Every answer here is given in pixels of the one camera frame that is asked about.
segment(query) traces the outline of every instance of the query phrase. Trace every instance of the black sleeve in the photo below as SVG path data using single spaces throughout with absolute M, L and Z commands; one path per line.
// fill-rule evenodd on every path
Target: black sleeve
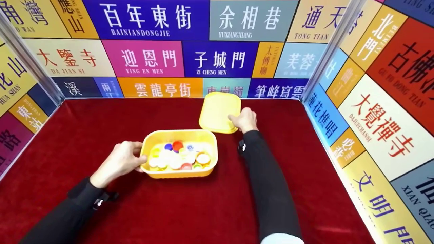
M 68 198 L 40 220 L 20 244 L 69 244 L 74 243 L 83 225 L 92 217 L 96 201 L 104 194 L 94 187 L 89 177 L 76 185 Z
M 261 133 L 257 130 L 247 132 L 244 144 L 242 154 L 255 198 L 260 241 L 273 233 L 286 233 L 301 239 L 297 212 L 285 177 Z

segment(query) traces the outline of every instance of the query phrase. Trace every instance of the sign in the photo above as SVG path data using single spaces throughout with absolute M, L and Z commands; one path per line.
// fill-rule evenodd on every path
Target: sign
M 186 77 L 250 78 L 257 42 L 182 42 Z
M 50 76 L 115 76 L 100 40 L 25 39 Z
M 344 172 L 382 237 L 382 243 L 430 243 L 367 152 L 345 167 Z
M 47 0 L 0 0 L 0 10 L 24 38 L 71 38 Z
M 321 86 L 315 86 L 313 93 L 307 100 L 306 107 L 322 133 L 327 146 L 333 145 L 342 133 L 348 129 L 348 124 Z
M 98 33 L 90 20 L 82 0 L 50 1 L 72 38 L 98 39 Z
M 365 150 L 357 136 L 348 128 L 333 145 L 330 147 L 333 152 L 333 157 L 339 163 L 341 168 L 344 168 Z
M 15 103 L 9 112 L 33 133 L 39 131 L 48 119 L 48 116 L 27 94 Z
M 211 0 L 210 40 L 284 42 L 299 0 Z
M 34 85 L 27 94 L 47 116 L 50 116 L 57 108 L 56 104 L 54 104 L 39 84 Z
M 248 98 L 300 99 L 309 79 L 250 80 Z
M 319 43 L 285 43 L 274 78 L 310 78 L 325 49 Z
M 432 1 L 386 0 L 384 4 L 434 27 L 434 3 Z
M 434 138 L 366 74 L 339 111 L 390 181 L 434 158 Z
M 101 39 L 208 41 L 210 2 L 83 0 Z
M 301 0 L 287 42 L 328 43 L 345 13 L 349 0 Z
M 226 92 L 246 98 L 250 79 L 204 78 L 204 97 L 210 92 Z
M 352 60 L 366 71 L 406 19 L 383 5 L 351 53 Z
M 65 97 L 101 97 L 92 77 L 53 77 Z
M 340 47 L 347 54 L 350 55 L 356 46 L 357 42 L 362 37 L 365 30 L 368 28 L 371 21 L 374 19 L 378 10 L 380 10 L 381 3 L 375 0 L 366 0 L 365 4 L 360 10 L 353 25 L 349 28 L 348 34 L 345 36 Z
M 33 133 L 12 114 L 0 117 L 0 177 L 32 138 Z
M 431 242 L 434 242 L 434 160 L 391 184 Z
M 253 78 L 273 78 L 282 53 L 283 43 L 259 43 Z
M 202 97 L 202 78 L 118 78 L 125 97 Z
M 328 62 L 327 67 L 319 78 L 319 83 L 325 91 L 329 88 L 347 58 L 348 56 L 340 48 L 335 51 L 332 60 Z
M 327 95 L 336 108 L 341 105 L 364 74 L 365 72 L 351 58 L 347 59 L 327 89 Z
M 183 77 L 181 42 L 103 40 L 116 76 Z
M 409 18 L 368 74 L 434 134 L 434 29 Z
M 103 97 L 124 97 L 116 77 L 94 77 Z
M 0 47 L 0 116 L 16 103 L 36 80 L 7 45 Z

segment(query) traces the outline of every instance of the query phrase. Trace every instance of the red sign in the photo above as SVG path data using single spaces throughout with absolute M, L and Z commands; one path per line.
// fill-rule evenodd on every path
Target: red sign
M 434 134 L 434 29 L 408 18 L 367 74 Z

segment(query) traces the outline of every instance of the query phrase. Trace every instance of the hand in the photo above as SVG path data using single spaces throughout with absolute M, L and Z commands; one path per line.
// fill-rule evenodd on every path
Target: hand
M 148 157 L 140 153 L 143 143 L 128 142 L 116 144 L 107 159 L 101 164 L 98 170 L 90 177 L 90 183 L 96 188 L 105 188 L 119 176 L 125 175 L 133 170 L 143 172 L 140 165 L 147 162 Z
M 248 131 L 258 130 L 256 126 L 256 113 L 250 108 L 241 110 L 239 116 L 228 115 L 227 118 L 237 127 L 243 134 Z

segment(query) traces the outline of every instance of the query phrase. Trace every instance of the right hand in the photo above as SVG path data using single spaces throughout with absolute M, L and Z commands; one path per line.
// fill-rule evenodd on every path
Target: right hand
M 258 130 L 256 125 L 256 113 L 250 108 L 241 110 L 240 115 L 234 116 L 229 114 L 227 118 L 237 127 L 243 134 L 248 131 Z

